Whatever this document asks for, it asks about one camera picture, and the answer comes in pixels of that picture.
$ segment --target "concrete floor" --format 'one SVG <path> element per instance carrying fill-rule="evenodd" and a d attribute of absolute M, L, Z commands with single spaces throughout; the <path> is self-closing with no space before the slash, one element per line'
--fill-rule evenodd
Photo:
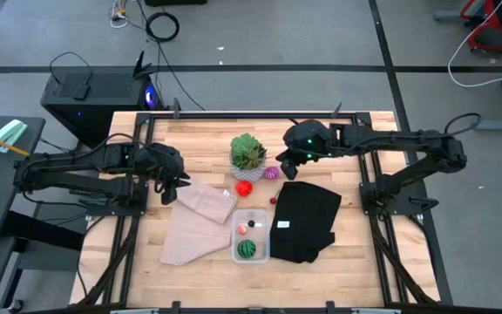
<path fill-rule="evenodd" d="M 444 66 L 467 34 L 462 24 L 432 20 L 434 10 L 458 8 L 462 1 L 376 3 L 394 65 Z M 64 51 L 75 51 L 91 65 L 133 65 L 141 50 L 155 59 L 157 48 L 143 31 L 110 27 L 111 4 L 6 1 L 0 12 L 0 66 L 9 66 L 10 73 L 0 74 L 0 114 L 44 117 L 43 137 L 74 147 L 76 139 L 39 105 L 49 74 L 21 72 L 25 66 L 47 66 Z M 209 0 L 166 10 L 181 24 L 179 36 L 163 44 L 172 65 L 384 65 L 368 0 Z M 136 3 L 128 3 L 127 14 L 140 24 Z M 58 63 L 79 65 L 74 58 Z M 463 49 L 455 65 L 502 65 L 502 58 L 493 61 Z M 498 75 L 458 74 L 458 79 L 479 82 Z M 386 72 L 180 72 L 178 77 L 209 110 L 331 110 L 341 101 L 343 110 L 395 110 Z M 177 97 L 185 110 L 194 108 L 171 74 L 159 78 L 166 102 Z M 445 73 L 398 73 L 397 79 L 412 129 L 442 130 L 450 118 L 467 112 L 502 119 L 499 85 L 464 89 Z M 502 133 L 469 132 L 459 138 L 469 166 L 426 180 L 429 197 L 440 201 L 432 212 L 452 298 L 457 305 L 502 308 Z M 40 144 L 38 151 L 51 149 Z M 32 211 L 29 206 L 18 198 L 14 204 L 26 212 Z M 52 215 L 63 213 L 53 210 Z M 17 296 L 27 311 L 65 306 L 74 276 L 72 271 L 26 272 Z M 33 293 L 34 287 L 44 294 Z"/>

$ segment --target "green striped ball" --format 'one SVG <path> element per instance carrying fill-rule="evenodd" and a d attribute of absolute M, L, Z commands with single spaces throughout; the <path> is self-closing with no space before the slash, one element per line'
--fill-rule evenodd
<path fill-rule="evenodd" d="M 237 253 L 243 258 L 253 257 L 257 247 L 251 240 L 243 240 L 237 245 Z"/>

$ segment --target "clear plastic container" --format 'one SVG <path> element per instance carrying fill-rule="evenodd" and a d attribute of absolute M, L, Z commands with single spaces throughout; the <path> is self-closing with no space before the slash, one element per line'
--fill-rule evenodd
<path fill-rule="evenodd" d="M 244 235 L 238 232 L 238 227 L 243 226 L 247 231 Z M 268 215 L 264 210 L 236 210 L 232 217 L 232 259 L 237 263 L 265 263 L 270 258 L 270 237 L 268 229 Z M 256 249 L 253 256 L 241 257 L 237 247 L 241 241 L 253 241 Z"/>

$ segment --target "wooden tabletop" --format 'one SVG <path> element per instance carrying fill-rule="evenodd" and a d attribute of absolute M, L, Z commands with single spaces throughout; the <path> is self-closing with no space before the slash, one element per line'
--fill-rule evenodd
<path fill-rule="evenodd" d="M 115 113 L 110 133 L 131 134 L 136 113 Z M 372 112 L 376 130 L 396 130 L 392 112 Z M 349 123 L 346 119 L 321 119 Z M 250 133 L 268 150 L 267 166 L 279 166 L 275 156 L 286 147 L 282 135 L 292 126 L 287 119 L 161 119 L 153 140 L 177 148 L 189 175 L 220 189 L 234 191 L 228 153 L 233 137 Z M 392 174 L 405 167 L 404 154 L 379 152 L 382 169 Z M 272 219 L 275 205 L 269 203 L 286 180 L 261 179 L 236 209 L 264 209 Z M 159 262 L 171 206 L 160 204 L 159 195 L 149 193 L 148 209 L 140 221 L 132 269 L 128 306 L 170 307 L 324 307 L 382 306 L 377 264 L 370 225 L 363 214 L 358 185 L 361 181 L 357 157 L 323 159 L 299 167 L 297 181 L 307 181 L 340 194 L 342 203 L 333 231 L 336 242 L 320 252 L 313 263 L 291 263 L 271 258 L 264 264 L 238 264 L 229 249 L 213 253 L 184 266 Z M 430 296 L 438 299 L 424 234 L 403 216 L 392 217 L 400 257 L 406 269 Z M 106 217 L 85 239 L 80 271 L 90 289 L 108 264 L 117 218 Z M 119 299 L 120 266 L 113 300 Z M 393 299 L 397 301 L 394 273 L 387 263 Z M 78 279 L 71 302 L 83 296 Z"/>

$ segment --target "white label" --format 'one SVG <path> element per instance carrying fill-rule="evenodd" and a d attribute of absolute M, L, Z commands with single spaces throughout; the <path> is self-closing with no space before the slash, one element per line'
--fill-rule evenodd
<path fill-rule="evenodd" d="M 278 222 L 277 228 L 289 228 L 289 222 Z"/>

